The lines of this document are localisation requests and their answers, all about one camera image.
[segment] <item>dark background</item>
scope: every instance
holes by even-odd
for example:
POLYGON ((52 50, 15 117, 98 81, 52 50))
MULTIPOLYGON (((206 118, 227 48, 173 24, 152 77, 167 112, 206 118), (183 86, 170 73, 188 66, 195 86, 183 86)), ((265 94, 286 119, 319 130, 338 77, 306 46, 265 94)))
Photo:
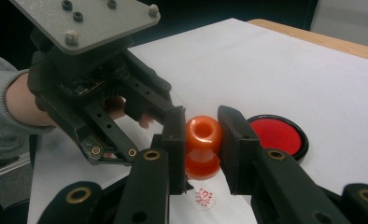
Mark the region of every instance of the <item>dark background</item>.
MULTIPOLYGON (((136 45, 176 35, 217 21, 266 19, 304 30, 310 29, 318 0, 140 0, 156 4, 160 22, 132 35, 136 45)), ((34 26, 8 0, 0 0, 0 56, 18 69, 31 65, 34 26)))

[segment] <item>screw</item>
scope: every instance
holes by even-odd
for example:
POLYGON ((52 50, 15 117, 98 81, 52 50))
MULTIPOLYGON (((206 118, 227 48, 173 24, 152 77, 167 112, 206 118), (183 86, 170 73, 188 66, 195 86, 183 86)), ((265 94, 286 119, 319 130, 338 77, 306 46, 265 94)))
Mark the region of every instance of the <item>screw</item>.
POLYGON ((68 30, 64 34, 64 41, 66 45, 75 46, 78 44, 78 34, 74 30, 68 30))
POLYGON ((159 13, 159 9, 157 5, 152 4, 151 6, 149 6, 149 15, 151 17, 157 17, 158 13, 159 13))

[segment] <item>finger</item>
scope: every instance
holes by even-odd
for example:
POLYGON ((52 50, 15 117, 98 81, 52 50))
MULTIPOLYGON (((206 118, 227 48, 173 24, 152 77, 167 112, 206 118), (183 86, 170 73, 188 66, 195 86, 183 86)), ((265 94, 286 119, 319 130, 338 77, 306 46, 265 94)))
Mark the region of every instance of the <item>finger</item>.
POLYGON ((109 98, 105 101, 104 110, 108 113, 108 115, 112 119, 118 119, 118 118, 125 116, 125 114, 123 113, 124 105, 125 105, 125 101, 120 96, 109 98))
POLYGON ((154 122, 154 119, 150 115, 143 114, 141 116, 140 121, 138 121, 138 124, 140 125, 140 127, 144 128, 144 129, 148 129, 149 125, 153 122, 154 122))

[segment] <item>red printed logo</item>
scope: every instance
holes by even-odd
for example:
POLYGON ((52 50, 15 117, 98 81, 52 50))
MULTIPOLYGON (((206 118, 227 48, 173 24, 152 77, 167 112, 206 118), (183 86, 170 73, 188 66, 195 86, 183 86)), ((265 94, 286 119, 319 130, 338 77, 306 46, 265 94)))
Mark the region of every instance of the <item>red printed logo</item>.
POLYGON ((216 195, 206 188, 199 188, 194 195, 195 206, 199 210, 209 210, 216 203, 216 195))

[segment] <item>black rim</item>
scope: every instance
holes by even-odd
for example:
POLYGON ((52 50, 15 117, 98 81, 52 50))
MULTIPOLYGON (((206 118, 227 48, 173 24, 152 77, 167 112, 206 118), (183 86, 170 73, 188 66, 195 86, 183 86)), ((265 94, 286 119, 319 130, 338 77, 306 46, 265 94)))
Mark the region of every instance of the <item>black rim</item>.
POLYGON ((276 119, 289 124, 300 135, 301 138, 301 147, 294 155, 292 155, 292 157, 297 161, 301 161, 304 158, 309 148, 309 142, 304 131, 296 123, 278 115, 257 115, 248 119, 248 123, 250 124, 251 122, 258 119, 276 119))

